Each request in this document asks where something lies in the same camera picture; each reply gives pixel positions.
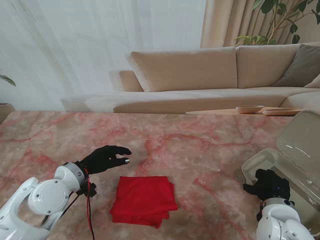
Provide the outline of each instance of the folded red towel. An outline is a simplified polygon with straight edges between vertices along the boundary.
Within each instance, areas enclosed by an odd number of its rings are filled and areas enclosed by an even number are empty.
[[[121,176],[110,213],[112,222],[154,226],[177,210],[174,185],[166,176]]]

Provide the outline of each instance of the black glove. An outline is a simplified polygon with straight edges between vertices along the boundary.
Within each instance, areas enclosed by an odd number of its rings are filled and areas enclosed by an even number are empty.
[[[86,168],[88,174],[98,174],[117,166],[129,163],[129,158],[117,158],[119,155],[131,155],[128,148],[122,146],[103,146],[86,156],[80,164]]]
[[[274,171],[258,169],[255,172],[258,179],[254,185],[243,184],[243,190],[251,195],[256,195],[262,201],[270,198],[289,200],[290,186],[288,180],[279,177]]]

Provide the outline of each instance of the transparent container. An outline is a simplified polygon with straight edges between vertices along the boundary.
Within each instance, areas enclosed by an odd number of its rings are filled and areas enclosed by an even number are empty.
[[[311,234],[320,232],[320,115],[303,111],[277,139],[279,150],[267,148],[242,165],[247,184],[254,184],[258,169],[271,169],[290,183],[301,223]]]

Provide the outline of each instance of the marble table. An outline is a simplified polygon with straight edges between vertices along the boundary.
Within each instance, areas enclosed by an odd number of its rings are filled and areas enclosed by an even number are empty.
[[[0,206],[30,177],[50,179],[65,162],[118,145],[128,165],[92,175],[97,240],[255,240],[260,201],[242,190],[241,165],[276,138],[291,117],[17,111],[0,125]],[[159,229],[112,223],[119,176],[168,176],[179,209]],[[49,240],[92,239],[79,197]]]

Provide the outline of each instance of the gray pillow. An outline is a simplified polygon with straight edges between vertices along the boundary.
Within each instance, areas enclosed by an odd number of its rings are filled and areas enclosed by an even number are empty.
[[[274,87],[304,87],[320,74],[320,46],[301,44],[291,65]]]

